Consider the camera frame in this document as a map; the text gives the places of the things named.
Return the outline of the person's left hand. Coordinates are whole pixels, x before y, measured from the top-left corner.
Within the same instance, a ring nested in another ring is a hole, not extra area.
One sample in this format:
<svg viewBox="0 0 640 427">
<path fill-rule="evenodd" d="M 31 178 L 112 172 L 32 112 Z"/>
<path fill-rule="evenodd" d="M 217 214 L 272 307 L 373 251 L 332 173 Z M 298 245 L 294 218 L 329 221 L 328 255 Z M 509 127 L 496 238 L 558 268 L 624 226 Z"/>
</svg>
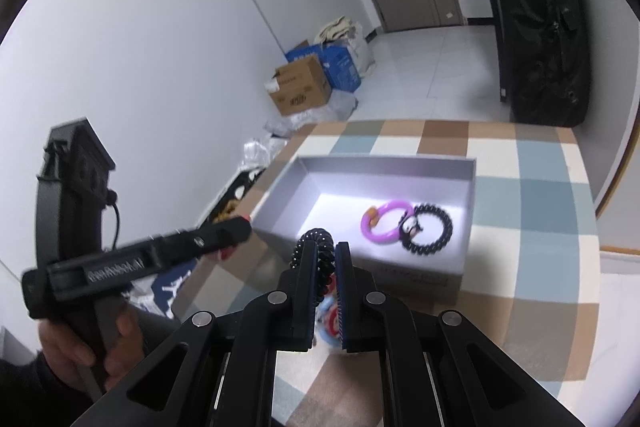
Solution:
<svg viewBox="0 0 640 427">
<path fill-rule="evenodd" d="M 118 336 L 105 355 L 105 389 L 111 390 L 144 358 L 143 335 L 134 308 L 127 305 L 115 322 Z M 66 385 L 88 388 L 80 373 L 96 364 L 93 351 L 63 324 L 42 320 L 38 324 L 42 353 L 51 371 Z"/>
</svg>

